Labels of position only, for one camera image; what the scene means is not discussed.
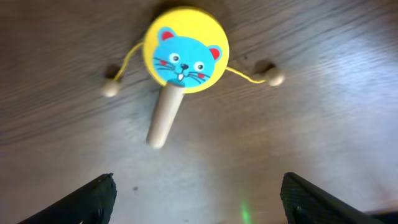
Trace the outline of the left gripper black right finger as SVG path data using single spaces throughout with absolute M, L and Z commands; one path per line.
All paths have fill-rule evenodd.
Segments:
M 284 174 L 280 198 L 289 223 L 375 224 L 381 222 L 293 172 Z

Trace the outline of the yellow rattle drum toy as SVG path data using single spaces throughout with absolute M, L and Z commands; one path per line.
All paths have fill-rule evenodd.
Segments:
M 276 66 L 265 69 L 261 80 L 228 66 L 229 42 L 221 24 L 197 7 L 174 7 L 149 26 L 142 41 L 125 56 L 114 77 L 106 79 L 102 94 L 114 97 L 131 57 L 141 50 L 151 77 L 162 89 L 147 133 L 147 143 L 163 147 L 184 95 L 206 90 L 224 74 L 232 72 L 255 84 L 278 86 L 285 80 Z

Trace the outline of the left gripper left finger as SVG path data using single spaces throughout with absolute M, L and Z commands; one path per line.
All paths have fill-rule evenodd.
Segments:
M 116 197 L 113 174 L 102 174 L 21 223 L 109 223 Z

